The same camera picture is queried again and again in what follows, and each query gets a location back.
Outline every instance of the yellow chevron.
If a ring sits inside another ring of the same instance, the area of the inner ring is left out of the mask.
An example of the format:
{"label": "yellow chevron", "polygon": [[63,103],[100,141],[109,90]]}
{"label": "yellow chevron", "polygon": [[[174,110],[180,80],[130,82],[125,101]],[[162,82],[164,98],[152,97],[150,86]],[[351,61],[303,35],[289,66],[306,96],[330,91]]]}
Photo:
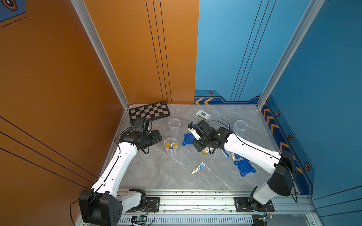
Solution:
{"label": "yellow chevron", "polygon": [[265,112],[266,112],[266,111],[269,111],[269,112],[270,112],[269,109],[264,109],[264,118],[265,118]]}
{"label": "yellow chevron", "polygon": [[212,98],[208,99],[207,101],[204,102],[204,104],[208,105],[208,102],[212,100]]}
{"label": "yellow chevron", "polygon": [[203,98],[200,98],[198,101],[195,102],[195,104],[199,105],[199,101],[202,100]]}
{"label": "yellow chevron", "polygon": [[283,146],[289,148],[289,146],[283,142],[280,142],[280,152],[283,153]]}
{"label": "yellow chevron", "polygon": [[268,119],[267,124],[269,125],[269,119],[274,119],[274,118],[271,116],[268,116],[267,119]]}
{"label": "yellow chevron", "polygon": [[272,123],[272,124],[271,124],[271,133],[273,133],[273,128],[274,128],[274,127],[275,127],[275,128],[279,128],[278,125],[275,125],[275,124]]}
{"label": "yellow chevron", "polygon": [[298,172],[300,172],[301,174],[303,174],[302,170],[299,169],[298,167],[296,167],[296,170],[297,170]]}

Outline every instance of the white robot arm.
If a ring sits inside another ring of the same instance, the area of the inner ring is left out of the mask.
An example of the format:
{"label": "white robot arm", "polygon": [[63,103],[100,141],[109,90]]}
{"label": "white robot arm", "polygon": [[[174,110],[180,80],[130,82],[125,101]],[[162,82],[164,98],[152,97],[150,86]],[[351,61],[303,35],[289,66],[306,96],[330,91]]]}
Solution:
{"label": "white robot arm", "polygon": [[101,226],[114,226],[130,209],[141,211],[146,206],[146,192],[131,189],[116,199],[119,184],[137,151],[162,140],[158,130],[150,131],[149,119],[137,118],[130,131],[121,134],[117,149],[107,168],[91,191],[83,190],[78,198],[83,221]]}
{"label": "white robot arm", "polygon": [[296,167],[293,156],[289,152],[284,152],[282,155],[279,152],[262,148],[226,128],[219,128],[216,131],[204,120],[197,124],[190,123],[188,130],[196,138],[193,145],[199,152],[204,148],[220,148],[234,152],[271,174],[270,179],[262,186],[256,186],[250,195],[248,205],[251,210],[262,212],[264,205],[270,199],[277,195],[290,195],[294,186]]}

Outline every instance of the chessboard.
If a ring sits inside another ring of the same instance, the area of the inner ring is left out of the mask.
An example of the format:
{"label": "chessboard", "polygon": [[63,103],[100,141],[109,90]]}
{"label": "chessboard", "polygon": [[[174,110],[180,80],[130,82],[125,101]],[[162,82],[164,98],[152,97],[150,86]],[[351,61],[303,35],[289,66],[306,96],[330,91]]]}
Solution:
{"label": "chessboard", "polygon": [[146,119],[151,119],[151,121],[153,121],[170,116],[170,111],[168,110],[166,102],[161,101],[158,103],[129,109],[129,115],[130,122],[132,125],[134,125],[137,117],[145,117]]}

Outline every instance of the blue plastic lid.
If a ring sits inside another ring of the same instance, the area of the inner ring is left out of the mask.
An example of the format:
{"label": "blue plastic lid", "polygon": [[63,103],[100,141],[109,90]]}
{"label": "blue plastic lid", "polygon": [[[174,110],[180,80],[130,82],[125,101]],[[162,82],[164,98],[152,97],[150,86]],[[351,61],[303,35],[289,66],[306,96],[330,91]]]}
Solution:
{"label": "blue plastic lid", "polygon": [[234,164],[239,168],[241,176],[246,176],[250,172],[256,172],[247,159],[235,161]]}
{"label": "blue plastic lid", "polygon": [[182,142],[182,146],[186,146],[186,144],[192,144],[192,142],[194,141],[195,137],[194,135],[192,135],[191,133],[187,133],[184,135],[184,141]]}

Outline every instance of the marble table surface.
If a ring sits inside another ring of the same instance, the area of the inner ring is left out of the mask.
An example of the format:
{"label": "marble table surface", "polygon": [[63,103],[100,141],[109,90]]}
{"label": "marble table surface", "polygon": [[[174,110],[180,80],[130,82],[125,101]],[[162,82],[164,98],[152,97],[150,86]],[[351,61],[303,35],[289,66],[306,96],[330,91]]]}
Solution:
{"label": "marble table surface", "polygon": [[[256,173],[245,177],[240,175],[233,160],[226,158],[220,149],[214,154],[204,155],[194,146],[182,146],[184,134],[188,133],[187,125],[197,123],[201,119],[196,116],[199,109],[211,114],[209,120],[219,120],[233,127],[236,120],[244,120],[248,124],[244,139],[269,150],[276,150],[272,143],[270,131],[255,105],[168,105],[170,117],[152,121],[153,129],[158,129],[163,141],[150,147],[149,154],[139,151],[131,161],[119,188],[140,189],[211,189],[252,191],[255,186],[262,185],[271,176],[258,165],[251,162]],[[166,155],[164,140],[170,137],[167,122],[171,118],[181,121],[181,134],[176,137],[179,147],[178,155],[171,158]],[[209,123],[216,130],[223,125],[218,122]],[[128,121],[124,128],[131,124]],[[191,174],[201,162],[206,166],[195,174]]]}

